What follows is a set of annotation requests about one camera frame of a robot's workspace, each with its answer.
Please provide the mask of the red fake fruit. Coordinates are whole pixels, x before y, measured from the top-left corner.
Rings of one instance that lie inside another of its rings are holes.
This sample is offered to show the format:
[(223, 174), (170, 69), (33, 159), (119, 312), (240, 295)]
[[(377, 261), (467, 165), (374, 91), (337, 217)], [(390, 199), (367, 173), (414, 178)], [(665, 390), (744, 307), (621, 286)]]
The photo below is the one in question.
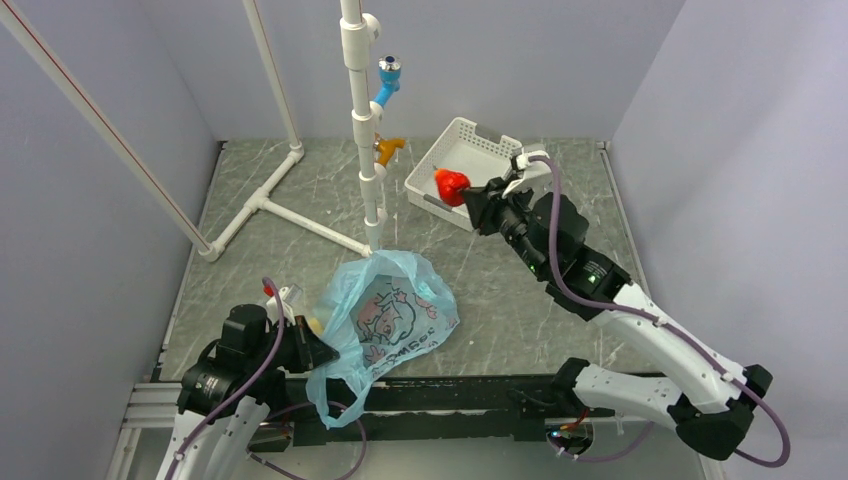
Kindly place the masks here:
[(465, 174), (439, 168), (434, 171), (433, 179), (443, 203), (449, 207), (458, 207), (465, 203), (463, 192), (471, 187), (471, 182)]

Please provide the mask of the light blue plastic bag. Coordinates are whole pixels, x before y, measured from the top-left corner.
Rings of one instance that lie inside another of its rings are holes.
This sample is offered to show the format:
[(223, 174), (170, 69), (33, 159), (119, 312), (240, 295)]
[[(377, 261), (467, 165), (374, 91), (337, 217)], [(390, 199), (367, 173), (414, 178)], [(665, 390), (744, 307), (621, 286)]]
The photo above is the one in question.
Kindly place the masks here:
[(328, 429), (358, 420), (378, 379), (440, 347), (460, 324), (455, 296), (431, 262), (396, 250), (340, 265), (313, 316), (320, 339), (339, 354), (306, 383)]

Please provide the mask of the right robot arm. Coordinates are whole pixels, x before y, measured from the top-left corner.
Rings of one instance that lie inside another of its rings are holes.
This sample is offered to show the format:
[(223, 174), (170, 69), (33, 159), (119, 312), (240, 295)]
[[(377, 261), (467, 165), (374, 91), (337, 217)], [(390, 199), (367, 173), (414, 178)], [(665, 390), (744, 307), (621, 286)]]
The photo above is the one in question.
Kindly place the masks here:
[(584, 243), (587, 220), (564, 195), (505, 192), (491, 179), (460, 196), (472, 227), (501, 235), (563, 309), (606, 328), (646, 354), (656, 378), (606, 370), (569, 358), (550, 386), (564, 415), (606, 409), (637, 415), (676, 433), (714, 460), (739, 454), (754, 413), (773, 380), (760, 365), (743, 367), (690, 336), (630, 275)]

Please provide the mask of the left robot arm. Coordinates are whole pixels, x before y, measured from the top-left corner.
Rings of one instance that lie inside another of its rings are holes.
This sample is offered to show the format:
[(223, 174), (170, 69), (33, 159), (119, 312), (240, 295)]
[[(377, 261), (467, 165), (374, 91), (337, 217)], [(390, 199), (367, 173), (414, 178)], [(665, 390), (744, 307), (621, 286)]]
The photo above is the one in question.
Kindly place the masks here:
[(339, 356), (302, 316), (278, 325), (262, 306), (233, 307), (221, 336), (183, 374), (158, 478), (230, 478), (261, 423), (290, 406), (287, 374)]

